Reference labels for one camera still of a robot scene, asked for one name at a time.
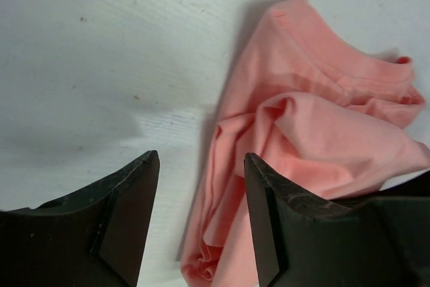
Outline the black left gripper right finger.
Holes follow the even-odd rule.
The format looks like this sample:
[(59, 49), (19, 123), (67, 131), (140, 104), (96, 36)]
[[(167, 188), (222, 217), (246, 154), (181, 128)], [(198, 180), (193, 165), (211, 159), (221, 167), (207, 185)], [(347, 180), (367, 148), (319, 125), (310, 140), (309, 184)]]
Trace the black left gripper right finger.
[(428, 286), (429, 174), (325, 200), (245, 156), (260, 286)]

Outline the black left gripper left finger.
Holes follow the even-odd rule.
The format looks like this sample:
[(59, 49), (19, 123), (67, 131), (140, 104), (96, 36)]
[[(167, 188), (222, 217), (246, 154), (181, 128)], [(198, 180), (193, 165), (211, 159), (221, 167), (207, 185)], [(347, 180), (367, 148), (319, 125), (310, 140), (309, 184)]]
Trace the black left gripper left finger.
[(137, 285), (158, 178), (148, 151), (37, 208), (3, 211), (1, 285)]

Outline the salmon pink t shirt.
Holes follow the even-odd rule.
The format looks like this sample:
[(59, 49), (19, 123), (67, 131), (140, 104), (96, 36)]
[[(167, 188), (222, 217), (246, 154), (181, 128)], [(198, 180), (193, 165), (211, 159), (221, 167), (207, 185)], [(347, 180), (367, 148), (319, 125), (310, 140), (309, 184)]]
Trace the salmon pink t shirt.
[(307, 0), (269, 7), (236, 62), (185, 235), (189, 286), (256, 286), (244, 158), (325, 199), (375, 192), (429, 167), (406, 133), (425, 107), (411, 58), (345, 43)]

